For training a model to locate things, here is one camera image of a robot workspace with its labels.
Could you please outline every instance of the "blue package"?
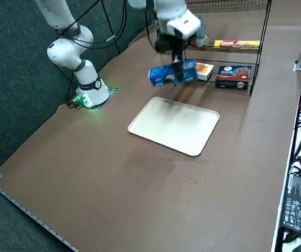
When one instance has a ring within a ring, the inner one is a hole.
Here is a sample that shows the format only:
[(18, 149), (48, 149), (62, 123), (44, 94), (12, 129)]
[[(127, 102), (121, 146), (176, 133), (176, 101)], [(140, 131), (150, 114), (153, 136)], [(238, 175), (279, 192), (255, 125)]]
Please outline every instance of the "blue package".
[(197, 80), (196, 65), (194, 59), (186, 59), (182, 65), (183, 80), (179, 81), (175, 76), (172, 65), (154, 67), (148, 73), (148, 78), (154, 87), (169, 84), (183, 84), (185, 82)]

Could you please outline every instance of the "floor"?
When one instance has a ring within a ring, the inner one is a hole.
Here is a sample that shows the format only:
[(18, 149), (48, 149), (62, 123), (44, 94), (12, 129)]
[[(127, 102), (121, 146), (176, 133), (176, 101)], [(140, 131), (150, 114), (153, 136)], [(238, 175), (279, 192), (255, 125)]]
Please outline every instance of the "floor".
[(0, 252), (64, 252), (60, 241), (0, 194)]

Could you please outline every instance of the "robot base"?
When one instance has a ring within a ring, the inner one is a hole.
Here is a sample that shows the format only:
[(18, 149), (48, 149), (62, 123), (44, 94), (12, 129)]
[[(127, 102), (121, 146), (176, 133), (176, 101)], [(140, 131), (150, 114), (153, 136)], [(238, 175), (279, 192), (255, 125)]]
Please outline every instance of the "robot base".
[(82, 90), (76, 89), (76, 96), (81, 96), (83, 99), (82, 105), (88, 109), (100, 105), (109, 98), (109, 89), (101, 79), (101, 87), (99, 89)]

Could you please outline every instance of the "black cable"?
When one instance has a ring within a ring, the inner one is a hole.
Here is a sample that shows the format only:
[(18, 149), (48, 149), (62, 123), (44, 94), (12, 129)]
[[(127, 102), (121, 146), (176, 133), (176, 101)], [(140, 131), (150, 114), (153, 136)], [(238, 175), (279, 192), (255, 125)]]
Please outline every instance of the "black cable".
[[(123, 7), (123, 17), (122, 17), (122, 23), (121, 23), (122, 29), (120, 28), (120, 30), (118, 31), (118, 33), (117, 33), (118, 36), (117, 36), (117, 39), (115, 41), (118, 41), (122, 37), (122, 35), (123, 35), (123, 33), (124, 33), (125, 29), (126, 29), (126, 24), (127, 24), (127, 3), (126, 3), (126, 0), (124, 0), (123, 4), (124, 4), (124, 7)], [(78, 43), (77, 41), (83, 42), (83, 43), (88, 43), (88, 44), (96, 44), (94, 42), (88, 42), (88, 41), (80, 40), (80, 39), (77, 39), (77, 38), (70, 38), (70, 37), (68, 37), (68, 36), (66, 36), (64, 34), (59, 34), (59, 35), (65, 36), (67, 39), (73, 41), (75, 44), (77, 44), (77, 45), (79, 45), (79, 46), (81, 46), (83, 48), (90, 49), (90, 50), (106, 49), (106, 48), (108, 48), (108, 47), (110, 47), (110, 46), (112, 46), (112, 45), (115, 44), (115, 42), (113, 41), (112, 43), (110, 43), (108, 45), (105, 45), (103, 47), (95, 47), (94, 48), (94, 47), (91, 47), (91, 46), (84, 46), (84, 45)]]
[(146, 32), (147, 32), (148, 41), (149, 41), (151, 47), (156, 51), (155, 46), (153, 45), (153, 42), (151, 41), (151, 38), (149, 36), (147, 12), (145, 12), (145, 22), (146, 22)]
[(301, 232), (296, 232), (294, 230), (291, 230), (286, 237), (284, 238), (284, 240), (282, 241), (282, 243), (291, 243), (292, 241), (294, 241), (296, 238), (301, 236)]
[(73, 81), (72, 81), (72, 79), (70, 79), (58, 66), (56, 66), (55, 64), (53, 64), (56, 68), (57, 68), (57, 70), (67, 79), (67, 80), (69, 80), (70, 81), (70, 83), (72, 83), (75, 87), (77, 87), (78, 85), (76, 85)]
[(70, 93), (70, 89), (71, 89), (71, 85), (72, 85), (72, 80), (73, 80), (73, 72), (71, 72), (71, 79), (70, 79), (70, 84), (69, 84), (69, 88), (68, 88), (68, 92), (67, 92), (67, 106), (70, 108), (71, 104), (72, 104), (72, 100), (69, 98), (69, 93)]
[(71, 26), (73, 26), (74, 24), (76, 24), (82, 17), (84, 17), (100, 0), (97, 0), (96, 2), (94, 2), (82, 15), (80, 15), (71, 25), (69, 25), (66, 29), (64, 29), (64, 31), (62, 32), (62, 34), (64, 34), (67, 30), (70, 29)]

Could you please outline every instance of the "wire rack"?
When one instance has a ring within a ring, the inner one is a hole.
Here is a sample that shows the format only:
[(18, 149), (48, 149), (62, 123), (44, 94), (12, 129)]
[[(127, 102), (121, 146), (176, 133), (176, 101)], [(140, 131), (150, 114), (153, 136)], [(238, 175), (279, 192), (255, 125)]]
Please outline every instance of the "wire rack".
[(249, 87), (247, 90), (242, 90), (242, 89), (229, 89), (229, 88), (217, 88), (217, 89), (223, 89), (228, 92), (235, 92), (235, 93), (247, 93), (251, 91), (252, 83), (254, 80), (254, 71), (255, 71), (255, 64), (250, 64), (250, 63), (243, 63), (243, 62), (229, 62), (229, 61), (215, 61), (215, 60), (200, 60), (196, 59), (196, 62), (200, 63), (205, 63), (205, 64), (210, 64), (214, 65), (213, 68), (213, 73), (210, 76), (208, 81), (202, 81), (198, 80), (197, 85), (199, 88), (206, 88), (206, 89), (215, 89), (216, 87), (216, 76), (218, 73), (218, 70), (220, 66), (250, 66), (251, 67), (251, 72), (249, 75)]
[(267, 6), (268, 0), (187, 0), (194, 13), (259, 11)]

